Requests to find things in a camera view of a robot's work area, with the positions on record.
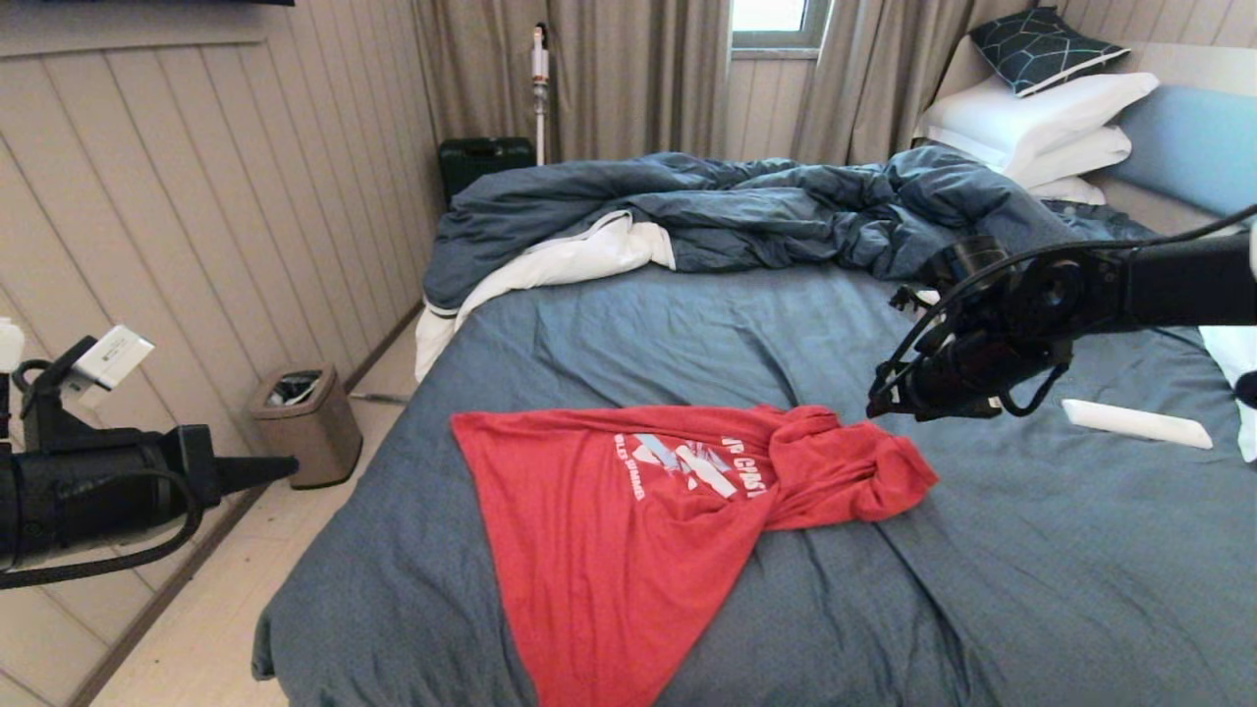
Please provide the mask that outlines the black hard case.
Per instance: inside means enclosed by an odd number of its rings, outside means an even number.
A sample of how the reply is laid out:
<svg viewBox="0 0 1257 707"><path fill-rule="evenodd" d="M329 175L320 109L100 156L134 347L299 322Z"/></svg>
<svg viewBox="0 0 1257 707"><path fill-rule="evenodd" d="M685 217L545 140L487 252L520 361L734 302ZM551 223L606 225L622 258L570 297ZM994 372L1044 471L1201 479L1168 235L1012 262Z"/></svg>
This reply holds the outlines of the black hard case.
<svg viewBox="0 0 1257 707"><path fill-rule="evenodd" d="M537 151L520 136L446 138L437 146L437 166L449 208L453 198L479 177L537 166Z"/></svg>

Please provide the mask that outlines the narrow beige curtain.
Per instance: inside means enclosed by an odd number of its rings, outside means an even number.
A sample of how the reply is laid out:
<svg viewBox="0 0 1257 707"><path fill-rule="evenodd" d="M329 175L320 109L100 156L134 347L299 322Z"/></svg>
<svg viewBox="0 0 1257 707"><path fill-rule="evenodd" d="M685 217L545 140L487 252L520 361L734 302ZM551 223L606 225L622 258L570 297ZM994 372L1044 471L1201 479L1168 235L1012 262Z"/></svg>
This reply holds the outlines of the narrow beige curtain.
<svg viewBox="0 0 1257 707"><path fill-rule="evenodd" d="M1037 0L832 0L791 159L872 164L908 148L970 28Z"/></svg>

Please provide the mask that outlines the blue headboard cushion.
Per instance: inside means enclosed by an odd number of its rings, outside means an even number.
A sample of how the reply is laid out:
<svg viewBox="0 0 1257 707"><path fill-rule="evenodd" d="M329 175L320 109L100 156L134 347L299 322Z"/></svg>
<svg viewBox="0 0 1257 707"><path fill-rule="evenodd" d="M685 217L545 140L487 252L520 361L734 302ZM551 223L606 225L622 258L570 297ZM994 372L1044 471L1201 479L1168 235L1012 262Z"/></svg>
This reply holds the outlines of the blue headboard cushion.
<svg viewBox="0 0 1257 707"><path fill-rule="evenodd" d="M1131 151L1107 175L1221 216L1257 204L1257 96L1159 86L1115 125Z"/></svg>

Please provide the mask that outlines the dark geometric patterned cushion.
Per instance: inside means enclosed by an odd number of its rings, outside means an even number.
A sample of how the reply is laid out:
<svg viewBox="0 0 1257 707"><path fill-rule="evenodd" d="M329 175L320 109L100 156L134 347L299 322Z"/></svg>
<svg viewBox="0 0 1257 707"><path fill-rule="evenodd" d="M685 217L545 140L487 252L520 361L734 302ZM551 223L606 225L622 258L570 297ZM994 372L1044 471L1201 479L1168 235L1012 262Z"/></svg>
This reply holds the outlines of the dark geometric patterned cushion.
<svg viewBox="0 0 1257 707"><path fill-rule="evenodd" d="M1128 47L1086 36L1060 18L1055 6L1037 6L972 28L970 44L1024 98L1116 64Z"/></svg>

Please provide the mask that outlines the beige headboard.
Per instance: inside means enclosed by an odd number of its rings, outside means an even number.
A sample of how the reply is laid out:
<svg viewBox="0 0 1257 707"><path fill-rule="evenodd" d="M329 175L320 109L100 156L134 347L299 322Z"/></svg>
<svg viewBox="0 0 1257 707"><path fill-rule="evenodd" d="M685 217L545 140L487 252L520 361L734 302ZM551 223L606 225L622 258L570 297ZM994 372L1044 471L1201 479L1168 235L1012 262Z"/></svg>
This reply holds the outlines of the beige headboard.
<svg viewBox="0 0 1257 707"><path fill-rule="evenodd" d="M1151 73L1160 86L1198 86L1207 91L1257 96L1257 49L1237 47L1199 47L1172 43L1130 43L1130 53L1096 75L1131 75ZM943 77L936 99L969 89L994 75L969 39L962 40ZM1105 126L1116 126L1117 116ZM1177 198L1168 198L1135 187L1106 174L1107 167L1085 174L1100 187L1107 205L1126 213L1141 224L1161 233L1175 233L1200 226L1221 215L1203 211Z"/></svg>

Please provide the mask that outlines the bronze trash bin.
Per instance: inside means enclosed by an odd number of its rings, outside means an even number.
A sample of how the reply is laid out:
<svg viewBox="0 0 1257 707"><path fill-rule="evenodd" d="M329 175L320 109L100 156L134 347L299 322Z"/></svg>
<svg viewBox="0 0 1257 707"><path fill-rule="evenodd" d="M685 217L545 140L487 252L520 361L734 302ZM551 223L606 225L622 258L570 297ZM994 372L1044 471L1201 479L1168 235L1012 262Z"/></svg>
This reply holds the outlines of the bronze trash bin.
<svg viewBox="0 0 1257 707"><path fill-rule="evenodd" d="M268 452L297 458L292 489L339 486L354 474L365 438L333 364L273 371L256 385L246 413Z"/></svg>

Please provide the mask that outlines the dark blue duvet white lining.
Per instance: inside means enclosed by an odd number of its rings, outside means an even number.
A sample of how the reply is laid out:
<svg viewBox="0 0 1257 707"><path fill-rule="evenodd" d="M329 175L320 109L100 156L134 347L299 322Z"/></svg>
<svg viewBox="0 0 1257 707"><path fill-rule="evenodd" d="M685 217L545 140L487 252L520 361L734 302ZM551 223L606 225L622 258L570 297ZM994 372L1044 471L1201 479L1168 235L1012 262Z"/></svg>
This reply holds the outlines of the dark blue duvet white lining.
<svg viewBox="0 0 1257 707"><path fill-rule="evenodd" d="M414 377L473 309L512 291L647 264L723 273L832 260L908 281L965 237L1024 253L1116 239L1110 218L1101 204L1038 198L944 146L847 166L666 152L489 174L455 192L439 223Z"/></svg>

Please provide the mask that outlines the white stick vacuum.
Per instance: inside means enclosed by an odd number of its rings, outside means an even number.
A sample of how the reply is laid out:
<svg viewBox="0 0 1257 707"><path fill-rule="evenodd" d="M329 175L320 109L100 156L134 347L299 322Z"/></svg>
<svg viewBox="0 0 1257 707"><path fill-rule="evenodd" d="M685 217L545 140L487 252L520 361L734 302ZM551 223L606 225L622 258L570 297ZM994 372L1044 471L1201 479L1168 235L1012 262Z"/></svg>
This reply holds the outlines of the white stick vacuum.
<svg viewBox="0 0 1257 707"><path fill-rule="evenodd" d="M530 33L530 96L535 125L535 165L547 161L547 117L549 113L551 57L548 50L548 28L537 23Z"/></svg>

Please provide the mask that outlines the red printed t-shirt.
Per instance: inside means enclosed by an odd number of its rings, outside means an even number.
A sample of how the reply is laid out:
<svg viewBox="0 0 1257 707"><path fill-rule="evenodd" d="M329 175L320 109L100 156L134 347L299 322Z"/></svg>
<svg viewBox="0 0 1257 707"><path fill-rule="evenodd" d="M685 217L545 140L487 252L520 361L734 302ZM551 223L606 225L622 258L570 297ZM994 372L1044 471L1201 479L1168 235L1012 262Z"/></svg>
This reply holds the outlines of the red printed t-shirt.
<svg viewBox="0 0 1257 707"><path fill-rule="evenodd" d="M500 600L542 707L650 707L762 533L876 522L938 477L830 408L464 411Z"/></svg>

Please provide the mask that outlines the medium white pillow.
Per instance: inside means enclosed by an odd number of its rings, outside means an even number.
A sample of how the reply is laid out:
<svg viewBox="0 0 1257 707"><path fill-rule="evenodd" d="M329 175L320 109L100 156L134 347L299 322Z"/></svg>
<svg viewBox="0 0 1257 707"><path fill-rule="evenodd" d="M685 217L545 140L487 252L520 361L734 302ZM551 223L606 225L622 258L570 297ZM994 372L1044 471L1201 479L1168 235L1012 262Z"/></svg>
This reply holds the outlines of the medium white pillow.
<svg viewBox="0 0 1257 707"><path fill-rule="evenodd" d="M1131 138L1117 126L1105 126L1046 152L1019 159L1002 170L1021 187L1042 185L1065 177L1077 177L1102 167L1117 165L1133 152Z"/></svg>

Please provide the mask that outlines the large white pillow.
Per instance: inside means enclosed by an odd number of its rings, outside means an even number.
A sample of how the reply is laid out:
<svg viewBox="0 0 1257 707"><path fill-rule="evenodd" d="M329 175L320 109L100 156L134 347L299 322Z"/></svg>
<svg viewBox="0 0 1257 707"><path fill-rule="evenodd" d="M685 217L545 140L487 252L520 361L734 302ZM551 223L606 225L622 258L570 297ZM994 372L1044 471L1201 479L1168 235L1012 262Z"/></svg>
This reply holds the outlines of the large white pillow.
<svg viewBox="0 0 1257 707"><path fill-rule="evenodd" d="M1089 75L1018 97L992 75L936 99L918 121L915 137L960 148L1001 170L1023 167L1051 148L1109 125L1117 112L1158 86L1159 78L1151 73Z"/></svg>

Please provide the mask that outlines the flat white pillow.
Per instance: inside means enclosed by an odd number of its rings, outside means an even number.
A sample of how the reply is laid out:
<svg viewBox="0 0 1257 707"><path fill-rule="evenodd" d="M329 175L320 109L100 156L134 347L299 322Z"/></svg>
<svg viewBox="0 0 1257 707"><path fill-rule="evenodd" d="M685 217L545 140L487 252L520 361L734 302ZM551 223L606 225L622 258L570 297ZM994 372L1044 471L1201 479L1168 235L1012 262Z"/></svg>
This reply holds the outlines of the flat white pillow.
<svg viewBox="0 0 1257 707"><path fill-rule="evenodd" d="M1028 192L1040 200L1068 201L1087 205L1106 205L1107 198L1100 187L1079 176L1060 177L1050 182L1028 187Z"/></svg>

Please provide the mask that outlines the wide beige curtain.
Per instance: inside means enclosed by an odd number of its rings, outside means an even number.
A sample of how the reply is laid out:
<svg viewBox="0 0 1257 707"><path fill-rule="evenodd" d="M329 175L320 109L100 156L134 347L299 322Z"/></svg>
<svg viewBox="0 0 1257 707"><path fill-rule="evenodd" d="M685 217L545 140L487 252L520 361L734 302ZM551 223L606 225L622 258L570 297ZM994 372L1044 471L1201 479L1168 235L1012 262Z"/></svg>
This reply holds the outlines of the wide beige curtain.
<svg viewBox="0 0 1257 707"><path fill-rule="evenodd" d="M553 162L727 148L732 0L410 0L436 138L535 135L547 26Z"/></svg>

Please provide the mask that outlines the white pillow at bed edge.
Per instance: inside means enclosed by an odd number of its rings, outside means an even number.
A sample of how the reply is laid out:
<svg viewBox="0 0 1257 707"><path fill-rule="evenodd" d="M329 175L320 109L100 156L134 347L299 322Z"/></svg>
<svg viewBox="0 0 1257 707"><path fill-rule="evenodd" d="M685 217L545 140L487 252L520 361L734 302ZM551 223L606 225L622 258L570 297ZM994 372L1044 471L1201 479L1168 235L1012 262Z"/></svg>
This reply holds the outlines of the white pillow at bed edge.
<svg viewBox="0 0 1257 707"><path fill-rule="evenodd" d="M1198 328L1207 353L1221 367L1232 390L1239 379L1257 374L1257 326L1202 326ZM1257 404L1239 400L1237 444L1246 462L1257 462Z"/></svg>

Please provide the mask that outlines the window with grey frame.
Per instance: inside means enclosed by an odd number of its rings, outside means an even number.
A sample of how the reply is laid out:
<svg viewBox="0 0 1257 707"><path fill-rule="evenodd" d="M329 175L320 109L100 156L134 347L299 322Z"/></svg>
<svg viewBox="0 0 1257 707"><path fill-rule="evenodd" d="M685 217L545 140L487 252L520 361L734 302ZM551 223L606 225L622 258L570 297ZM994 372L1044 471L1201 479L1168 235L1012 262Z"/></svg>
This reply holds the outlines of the window with grey frame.
<svg viewBox="0 0 1257 707"><path fill-rule="evenodd" d="M833 0L732 0L733 58L817 58L832 5Z"/></svg>

